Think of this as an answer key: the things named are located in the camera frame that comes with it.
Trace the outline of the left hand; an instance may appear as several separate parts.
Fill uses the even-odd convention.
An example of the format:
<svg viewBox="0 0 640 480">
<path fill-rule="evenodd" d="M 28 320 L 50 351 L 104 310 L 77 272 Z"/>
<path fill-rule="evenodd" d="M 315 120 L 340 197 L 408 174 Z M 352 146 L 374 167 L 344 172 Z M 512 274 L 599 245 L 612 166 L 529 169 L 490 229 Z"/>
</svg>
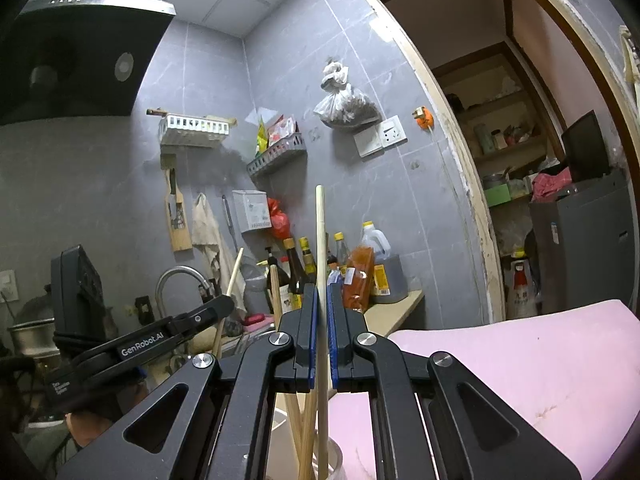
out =
<svg viewBox="0 0 640 480">
<path fill-rule="evenodd" d="M 118 405 L 129 412 L 149 394 L 144 380 L 129 386 L 117 395 Z M 70 435 L 80 448 L 85 448 L 93 440 L 113 425 L 111 419 L 90 412 L 67 413 L 65 423 Z"/>
</svg>

